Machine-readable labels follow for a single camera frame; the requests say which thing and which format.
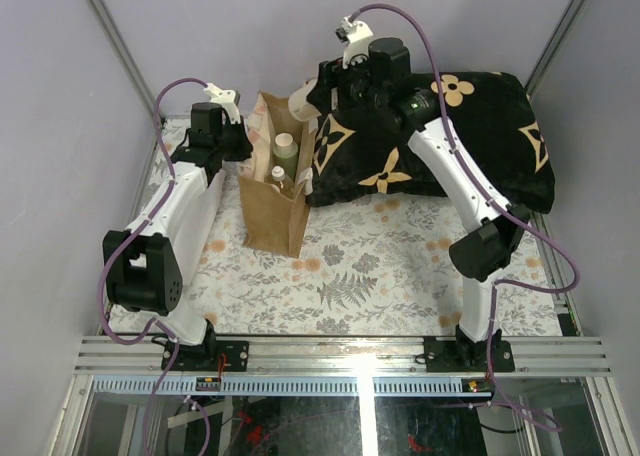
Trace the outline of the green bottle beige cap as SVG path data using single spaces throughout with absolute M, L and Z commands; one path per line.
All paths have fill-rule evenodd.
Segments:
M 274 165 L 280 166 L 292 179 L 296 176 L 299 148 L 290 133 L 279 133 L 274 140 Z

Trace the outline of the clear amber pump bottle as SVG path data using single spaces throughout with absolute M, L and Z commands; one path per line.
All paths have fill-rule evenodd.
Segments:
M 287 175 L 284 168 L 278 165 L 271 169 L 269 183 L 275 186 L 282 195 L 286 195 L 287 197 L 291 196 L 294 189 L 292 179 Z

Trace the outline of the brown canvas bag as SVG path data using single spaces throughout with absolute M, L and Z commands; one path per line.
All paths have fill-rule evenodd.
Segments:
M 266 92 L 257 96 L 248 117 L 248 137 L 253 146 L 250 160 L 238 176 L 240 201 L 247 229 L 245 245 L 297 258 L 306 230 L 310 207 L 305 187 L 310 178 L 314 137 L 318 124 L 302 123 L 289 112 L 288 102 Z M 283 195 L 265 181 L 273 166 L 273 147 L 280 133 L 289 133 L 299 146 L 292 196 Z

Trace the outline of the beige bottle wooden cap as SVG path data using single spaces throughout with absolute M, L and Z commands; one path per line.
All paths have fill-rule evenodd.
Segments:
M 320 111 L 308 102 L 308 96 L 311 90 L 315 88 L 316 83 L 316 78 L 310 79 L 289 96 L 288 110 L 297 121 L 302 123 L 309 122 L 320 116 Z

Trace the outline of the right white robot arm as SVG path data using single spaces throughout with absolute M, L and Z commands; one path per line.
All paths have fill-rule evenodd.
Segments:
M 451 75 L 411 69 L 399 38 L 379 38 L 363 49 L 319 63 L 298 118 L 318 122 L 311 160 L 313 207 L 346 203 L 366 194 L 445 196 L 464 235 L 449 249 L 463 280 L 457 325 L 458 363 L 488 363 L 496 323 L 495 285 L 510 263 L 530 211 L 503 193 L 470 152 L 452 118 L 449 93 L 473 89 Z

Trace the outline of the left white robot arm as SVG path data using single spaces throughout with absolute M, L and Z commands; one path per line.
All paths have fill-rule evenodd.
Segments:
M 234 101 L 199 102 L 191 109 L 187 141 L 170 156 L 168 177 L 141 213 L 103 239 L 109 302 L 143 313 L 186 345 L 197 370 L 212 368 L 219 347 L 210 323 L 184 299 L 218 211 L 226 162 L 250 158 L 252 145 Z

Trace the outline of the black floral plush pillow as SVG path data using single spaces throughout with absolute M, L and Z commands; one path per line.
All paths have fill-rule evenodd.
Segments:
M 508 73 L 453 72 L 436 82 L 417 77 L 431 95 L 444 92 L 453 130 L 490 182 L 509 201 L 547 214 L 555 176 L 528 96 Z M 335 114 L 319 119 L 312 158 L 312 207 L 376 193 L 442 197 L 445 192 L 408 148 L 409 132 L 392 133 L 383 119 Z

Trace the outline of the floral patterned table mat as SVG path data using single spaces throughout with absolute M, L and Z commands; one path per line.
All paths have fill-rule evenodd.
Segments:
M 449 335 L 462 279 L 449 245 L 463 229 L 444 198 L 369 195 L 310 211 L 298 257 L 244 243 L 237 165 L 181 300 L 220 333 Z

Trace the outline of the aluminium frame post left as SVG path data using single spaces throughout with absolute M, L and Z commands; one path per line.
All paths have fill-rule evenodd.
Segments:
M 105 0 L 86 0 L 129 82 L 150 117 L 154 114 L 155 96 L 126 43 Z

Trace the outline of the aluminium frame post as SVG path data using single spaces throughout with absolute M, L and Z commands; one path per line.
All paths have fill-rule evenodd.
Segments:
M 579 20 L 581 13 L 588 3 L 589 0 L 569 0 L 529 79 L 526 82 L 525 90 L 527 95 L 531 98 L 533 98 L 538 92 L 544 78 L 551 69 L 554 60 L 561 51 L 563 44 L 571 34 L 573 27 Z
M 126 43 L 105 0 L 86 0 L 129 82 L 150 117 L 154 114 L 155 96 Z

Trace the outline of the aluminium frame post right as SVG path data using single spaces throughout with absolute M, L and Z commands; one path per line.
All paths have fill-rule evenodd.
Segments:
M 579 20 L 581 13 L 588 3 L 589 0 L 569 0 L 529 79 L 526 82 L 525 90 L 527 95 L 531 98 L 533 98 L 538 92 L 544 78 L 551 69 L 554 60 L 561 51 L 563 44 L 571 34 L 573 27 Z

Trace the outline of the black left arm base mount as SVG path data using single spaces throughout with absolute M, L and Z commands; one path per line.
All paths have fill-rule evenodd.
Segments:
M 193 372 L 245 372 L 249 361 L 250 344 L 244 340 L 223 340 L 214 326 L 206 320 L 202 343 L 191 346 L 180 344 L 171 371 Z

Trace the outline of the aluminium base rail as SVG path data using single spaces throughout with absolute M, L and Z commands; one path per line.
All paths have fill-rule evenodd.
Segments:
M 377 375 L 424 374 L 441 350 L 426 350 L 422 337 L 248 336 L 247 375 L 341 376 L 359 369 Z M 597 337 L 508 336 L 509 347 L 491 351 L 511 367 L 510 377 L 607 377 L 611 365 Z M 86 336 L 73 372 L 83 375 L 158 375 L 163 348 L 149 338 L 133 346 Z

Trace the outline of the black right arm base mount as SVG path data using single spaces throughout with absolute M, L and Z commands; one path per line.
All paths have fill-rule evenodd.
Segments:
M 491 366 L 495 373 L 512 373 L 515 363 L 510 343 L 498 329 L 490 340 L 473 342 L 459 327 L 453 338 L 426 336 L 423 353 L 426 370 L 434 373 L 488 372 L 487 343 L 490 343 Z

